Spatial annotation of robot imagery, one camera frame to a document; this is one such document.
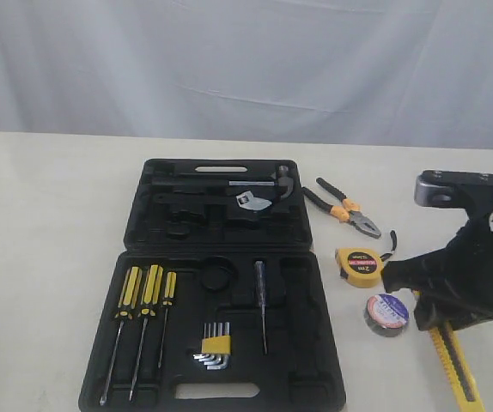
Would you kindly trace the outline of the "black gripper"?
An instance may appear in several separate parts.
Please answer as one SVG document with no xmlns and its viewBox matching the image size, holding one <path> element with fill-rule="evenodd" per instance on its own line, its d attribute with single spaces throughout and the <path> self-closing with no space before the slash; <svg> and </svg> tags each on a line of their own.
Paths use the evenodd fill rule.
<svg viewBox="0 0 493 412">
<path fill-rule="evenodd" d="M 493 175 L 446 175 L 453 187 L 455 207 L 468 214 L 444 251 L 433 251 L 402 261 L 389 261 L 381 271 L 384 289 L 418 291 L 414 317 L 417 328 L 430 330 L 449 323 L 463 330 L 493 320 Z M 442 302 L 427 294 L 447 294 Z"/>
</svg>

